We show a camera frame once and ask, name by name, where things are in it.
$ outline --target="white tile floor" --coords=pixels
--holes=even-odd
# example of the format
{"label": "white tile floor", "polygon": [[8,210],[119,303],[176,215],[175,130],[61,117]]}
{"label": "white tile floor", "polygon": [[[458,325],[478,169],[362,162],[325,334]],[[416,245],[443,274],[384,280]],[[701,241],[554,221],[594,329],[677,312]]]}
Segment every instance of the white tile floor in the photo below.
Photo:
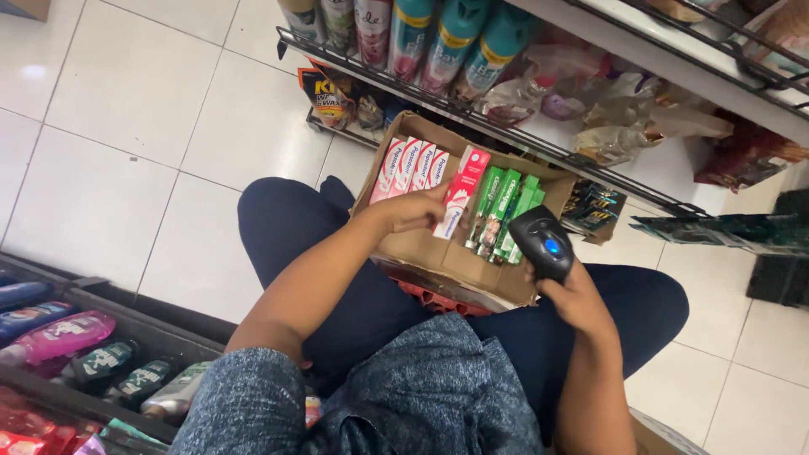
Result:
{"label": "white tile floor", "polygon": [[[276,25],[272,0],[53,0],[45,24],[0,15],[0,249],[240,321],[261,289],[239,192],[336,175],[356,193],[372,158],[305,125],[293,74],[306,61],[278,60]],[[726,209],[768,210],[779,182]],[[630,404],[714,455],[809,454],[809,313],[745,297],[744,252],[629,228],[644,207],[627,206],[604,247],[577,246],[585,262],[665,271],[691,300],[680,336],[627,381]]]}

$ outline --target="wire shelf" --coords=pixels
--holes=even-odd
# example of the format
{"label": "wire shelf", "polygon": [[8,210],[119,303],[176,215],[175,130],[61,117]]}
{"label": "wire shelf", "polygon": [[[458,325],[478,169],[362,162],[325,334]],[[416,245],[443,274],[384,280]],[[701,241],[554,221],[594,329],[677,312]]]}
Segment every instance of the wire shelf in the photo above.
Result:
{"label": "wire shelf", "polygon": [[712,36],[707,36],[698,30],[690,27],[690,24],[681,22],[677,19],[673,19],[671,16],[667,15],[666,13],[658,10],[657,8],[651,6],[645,0],[620,0],[621,2],[632,6],[633,8],[646,13],[656,21],[660,22],[661,24],[673,28],[679,32],[682,32],[692,38],[699,40],[701,43],[710,46],[713,49],[718,50],[726,54],[728,57],[731,57],[737,67],[739,68],[739,72],[745,76],[747,79],[738,79],[733,75],[727,74],[718,68],[711,66],[708,62],[703,62],[699,58],[696,58],[692,55],[688,55],[687,53],[682,52],[680,49],[677,49],[668,43],[650,35],[644,33],[641,30],[638,30],[631,25],[619,20],[616,17],[613,17],[609,14],[606,14],[604,11],[600,11],[597,8],[581,1],[581,0],[566,0],[570,5],[576,6],[581,8],[593,15],[600,17],[601,19],[616,25],[619,28],[626,30],[627,32],[632,33],[643,40],[658,46],[661,49],[668,51],[669,53],[673,53],[677,57],[683,58],[700,68],[709,71],[712,74],[715,74],[726,81],[733,83],[734,85],[741,87],[745,91],[748,91],[760,98],[767,100],[768,102],[775,104],[785,111],[801,117],[804,120],[809,121],[809,113],[805,112],[803,109],[809,107],[808,102],[802,102],[799,104],[791,104],[781,97],[774,96],[771,91],[781,91],[788,88],[792,88],[795,91],[809,97],[809,87],[799,82],[801,79],[809,77],[809,60],[804,57],[799,56],[796,53],[792,53],[791,51],[784,49],[782,46],[777,45],[771,41],[765,40],[761,36],[758,36],[754,32],[741,27],[728,19],[723,18],[721,15],[718,15],[714,11],[708,10],[702,6],[696,5],[689,0],[672,0],[674,2],[679,3],[682,6],[685,6],[689,10],[695,11],[701,15],[706,17],[706,20],[713,21],[723,27],[725,27],[730,33],[731,36],[733,35],[741,35],[747,38],[750,41],[755,41],[756,43],[770,49],[772,52],[777,53],[783,56],[786,59],[791,60],[807,68],[806,73],[797,74],[792,77],[786,77],[783,74],[779,74],[771,68],[762,65],[760,62],[752,60],[749,57],[746,57],[742,52],[742,46],[736,42],[735,40],[729,38],[726,40],[716,40]]}
{"label": "wire shelf", "polygon": [[276,30],[279,35],[279,58],[283,58],[287,47],[292,47],[308,57],[341,70],[393,95],[400,96],[423,108],[503,141],[522,153],[537,156],[551,164],[556,164],[561,168],[599,182],[616,191],[641,199],[669,214],[675,216],[708,216],[700,207],[681,202],[616,171],[600,166],[585,155],[573,153],[520,129],[496,125],[490,122],[486,116],[474,111],[466,104],[449,100],[443,96],[437,96],[416,85],[406,83],[384,71],[372,68],[355,58],[348,57],[332,46],[308,40],[282,27],[276,27]]}

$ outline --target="white shelf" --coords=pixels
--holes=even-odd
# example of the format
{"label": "white shelf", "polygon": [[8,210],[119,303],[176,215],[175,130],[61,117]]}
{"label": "white shelf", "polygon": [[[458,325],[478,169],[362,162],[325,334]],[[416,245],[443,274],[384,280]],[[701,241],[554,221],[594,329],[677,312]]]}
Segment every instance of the white shelf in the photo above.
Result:
{"label": "white shelf", "polygon": [[[571,139],[582,129],[582,122],[555,121],[540,114],[520,129],[570,150]],[[694,183],[695,171],[711,154],[711,147],[699,138],[664,139],[660,145],[641,151],[636,159],[612,170],[681,202],[698,206],[709,215],[720,215],[728,190]]]}
{"label": "white shelf", "polygon": [[[646,68],[673,83],[693,91],[742,117],[809,147],[809,121],[761,99],[741,87],[646,41],[623,28],[613,25],[582,8],[564,0],[507,0],[584,40]],[[653,39],[696,58],[706,65],[731,76],[753,83],[741,75],[735,61],[726,54],[698,39],[669,28],[646,13],[621,0],[578,0],[643,32]],[[809,96],[794,89],[772,91],[790,104],[809,101]]]}

